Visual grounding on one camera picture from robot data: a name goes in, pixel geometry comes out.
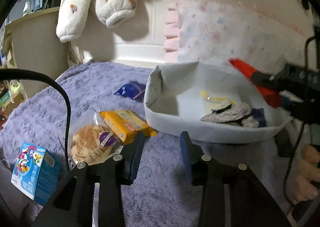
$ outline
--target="plastic wrapper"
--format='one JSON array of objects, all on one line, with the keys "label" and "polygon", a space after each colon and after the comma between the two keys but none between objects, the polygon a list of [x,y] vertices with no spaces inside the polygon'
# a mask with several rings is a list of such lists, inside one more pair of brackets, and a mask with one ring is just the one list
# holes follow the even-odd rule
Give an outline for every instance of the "plastic wrapper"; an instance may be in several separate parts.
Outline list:
[{"label": "plastic wrapper", "polygon": [[146,85],[138,83],[137,81],[130,81],[123,85],[115,95],[122,96],[124,98],[130,98],[138,102],[143,102],[144,93],[146,91]]},{"label": "plastic wrapper", "polygon": [[142,131],[145,137],[154,137],[157,134],[130,110],[104,111],[100,112],[100,115],[125,145],[133,142],[138,131]]},{"label": "plastic wrapper", "polygon": [[70,125],[68,155],[72,163],[88,165],[106,161],[119,153],[121,141],[95,111],[88,111]]}]

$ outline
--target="metal screw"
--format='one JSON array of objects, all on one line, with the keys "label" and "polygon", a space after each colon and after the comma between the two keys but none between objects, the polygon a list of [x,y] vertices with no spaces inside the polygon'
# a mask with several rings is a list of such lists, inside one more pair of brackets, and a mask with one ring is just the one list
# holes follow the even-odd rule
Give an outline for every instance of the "metal screw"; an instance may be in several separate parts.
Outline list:
[{"label": "metal screw", "polygon": [[304,72],[301,72],[300,73],[300,79],[303,79],[304,78]]},{"label": "metal screw", "polygon": [[211,160],[211,156],[209,156],[207,154],[204,154],[201,158],[203,161],[210,161]]},{"label": "metal screw", "polygon": [[77,164],[77,168],[79,168],[79,169],[82,169],[82,168],[84,168],[85,167],[85,162],[79,162],[78,164]]},{"label": "metal screw", "polygon": [[238,168],[244,171],[247,170],[248,167],[245,164],[238,164]]},{"label": "metal screw", "polygon": [[117,155],[113,156],[113,160],[114,161],[120,161],[121,159],[122,159],[122,155],[120,155],[120,154],[117,154]]}]

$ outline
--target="plaid fabric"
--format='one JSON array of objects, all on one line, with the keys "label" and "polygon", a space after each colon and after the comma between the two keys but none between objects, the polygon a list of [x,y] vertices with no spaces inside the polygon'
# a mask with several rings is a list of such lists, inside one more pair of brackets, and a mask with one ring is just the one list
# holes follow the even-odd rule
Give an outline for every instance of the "plaid fabric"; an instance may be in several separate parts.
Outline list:
[{"label": "plaid fabric", "polygon": [[217,113],[211,113],[208,115],[205,115],[203,118],[201,118],[201,121],[207,121],[207,122],[215,122],[215,123],[226,123],[226,122],[232,122],[237,121],[244,116],[247,116],[251,113],[251,107],[249,104],[242,102],[237,105],[232,105],[231,109],[228,109],[220,114]]}]

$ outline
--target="yellow snack package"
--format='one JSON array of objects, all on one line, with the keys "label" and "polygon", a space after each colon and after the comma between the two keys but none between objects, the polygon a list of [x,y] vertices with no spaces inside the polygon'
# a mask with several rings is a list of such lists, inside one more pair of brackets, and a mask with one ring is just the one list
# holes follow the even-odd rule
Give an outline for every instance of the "yellow snack package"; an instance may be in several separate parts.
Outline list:
[{"label": "yellow snack package", "polygon": [[138,131],[145,137],[156,136],[156,131],[130,110],[100,112],[105,123],[127,145],[133,142]]}]

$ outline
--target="black cable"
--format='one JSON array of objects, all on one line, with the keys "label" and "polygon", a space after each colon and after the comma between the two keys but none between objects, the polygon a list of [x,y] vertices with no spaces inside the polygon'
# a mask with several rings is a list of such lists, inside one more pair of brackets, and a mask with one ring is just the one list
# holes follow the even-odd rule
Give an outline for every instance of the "black cable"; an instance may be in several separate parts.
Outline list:
[{"label": "black cable", "polygon": [[35,80],[44,82],[54,89],[56,89],[63,97],[64,101],[67,105],[67,122],[66,122],[66,133],[65,133],[65,139],[64,139],[64,157],[66,161],[67,170],[69,169],[69,163],[68,163],[68,135],[69,135],[69,128],[70,128],[70,120],[71,120],[71,104],[69,97],[67,93],[64,91],[64,89],[56,83],[53,79],[51,79],[49,76],[44,75],[39,72],[32,72],[27,70],[20,70],[20,69],[3,69],[0,70],[0,80]]},{"label": "black cable", "polygon": [[309,135],[310,135],[310,144],[313,144],[313,137],[312,137],[312,126],[309,127]]},{"label": "black cable", "polygon": [[[305,47],[304,47],[304,73],[305,73],[305,77],[304,77],[304,85],[306,87],[305,91],[304,91],[304,104],[305,104],[305,107],[306,107],[306,110],[308,110],[308,105],[309,105],[309,98],[308,98],[308,77],[309,77],[309,70],[308,70],[308,45],[311,41],[313,41],[315,39],[314,36],[312,37],[309,37],[307,40],[306,40],[306,43],[305,43]],[[308,123],[308,119],[307,119],[307,116],[305,115],[305,119],[303,121],[303,124],[301,126],[301,129],[300,129],[300,133],[299,133],[299,136],[298,136],[298,139],[296,141],[296,144],[292,150],[292,154],[290,156],[290,159],[289,159],[289,165],[288,165],[288,168],[287,168],[287,172],[284,176],[284,180],[283,180],[283,193],[284,193],[284,197],[285,199],[287,200],[287,202],[290,204],[291,207],[294,207],[295,204],[289,199],[288,197],[288,194],[287,194],[287,181],[288,181],[288,177],[289,177],[289,174],[290,174],[290,171],[291,171],[291,167],[292,167],[292,162],[293,162],[293,159],[295,157],[295,154],[296,154],[296,151],[297,151],[297,148],[301,142],[301,138],[302,138],[302,134],[303,134],[303,130],[304,130],[304,127],[305,125]]]}]

